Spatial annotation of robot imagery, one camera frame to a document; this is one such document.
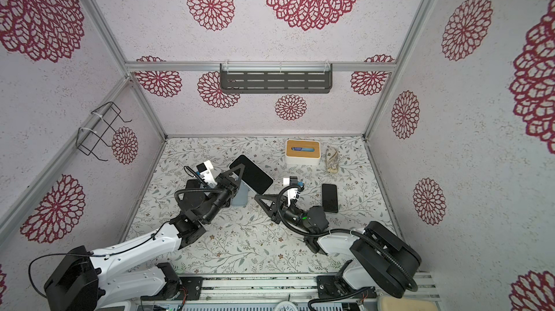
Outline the pale blue phone case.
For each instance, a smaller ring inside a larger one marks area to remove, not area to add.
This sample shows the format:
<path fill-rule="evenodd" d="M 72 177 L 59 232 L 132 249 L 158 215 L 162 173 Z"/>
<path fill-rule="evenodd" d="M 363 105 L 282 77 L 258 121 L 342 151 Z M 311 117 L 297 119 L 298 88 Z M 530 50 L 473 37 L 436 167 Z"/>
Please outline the pale blue phone case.
<path fill-rule="evenodd" d="M 249 187 L 244 182 L 241 182 L 241 185 L 231 200 L 232 207 L 245 207 L 248 204 L 249 200 Z"/>

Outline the black phone light blue case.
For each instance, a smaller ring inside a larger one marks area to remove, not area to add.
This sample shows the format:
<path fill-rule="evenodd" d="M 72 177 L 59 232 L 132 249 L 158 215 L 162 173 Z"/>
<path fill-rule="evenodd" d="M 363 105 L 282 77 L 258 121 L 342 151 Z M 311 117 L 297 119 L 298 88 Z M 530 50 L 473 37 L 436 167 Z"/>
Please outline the black phone light blue case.
<path fill-rule="evenodd" d="M 256 192 L 257 195 L 265 194 L 273 185 L 273 178 L 243 154 L 231 162 L 229 168 L 233 169 L 241 164 L 244 166 L 242 180 L 252 191 Z"/>

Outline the black phone clear case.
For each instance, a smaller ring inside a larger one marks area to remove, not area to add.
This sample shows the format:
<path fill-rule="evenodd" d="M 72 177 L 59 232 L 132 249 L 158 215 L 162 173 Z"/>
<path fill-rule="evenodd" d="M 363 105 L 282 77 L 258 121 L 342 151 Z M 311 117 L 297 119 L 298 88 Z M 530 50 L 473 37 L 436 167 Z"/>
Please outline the black phone clear case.
<path fill-rule="evenodd" d="M 327 213 L 337 214 L 339 211 L 338 188 L 333 184 L 322 185 L 322 208 Z"/>

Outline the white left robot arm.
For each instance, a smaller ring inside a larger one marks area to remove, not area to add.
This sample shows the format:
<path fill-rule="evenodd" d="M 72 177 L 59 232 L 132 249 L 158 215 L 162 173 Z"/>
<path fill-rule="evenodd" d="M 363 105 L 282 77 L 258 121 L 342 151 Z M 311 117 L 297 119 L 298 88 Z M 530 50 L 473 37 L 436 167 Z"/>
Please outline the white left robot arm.
<path fill-rule="evenodd" d="M 220 173 L 212 188 L 185 188 L 174 197 L 180 213 L 158 229 L 103 249 L 76 247 L 44 284 L 51 310 L 97 310 L 135 298 L 170 299 L 183 290 L 170 263 L 138 266 L 194 244 L 241 187 L 244 165 Z"/>

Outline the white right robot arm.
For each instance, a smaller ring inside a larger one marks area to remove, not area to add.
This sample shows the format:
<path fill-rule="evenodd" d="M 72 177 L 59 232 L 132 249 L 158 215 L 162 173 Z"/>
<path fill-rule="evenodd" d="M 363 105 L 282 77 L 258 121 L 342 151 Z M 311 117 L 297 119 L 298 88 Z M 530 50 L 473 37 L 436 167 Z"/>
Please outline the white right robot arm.
<path fill-rule="evenodd" d="M 331 229 L 321 206 L 305 211 L 285 195 L 257 195 L 254 199 L 272 221 L 301 235 L 313 253 L 347 257 L 334 276 L 317 277 L 319 297 L 361 296 L 364 288 L 372 296 L 380 289 L 396 298 L 418 291 L 415 275 L 420 255 L 378 221 L 363 229 Z"/>

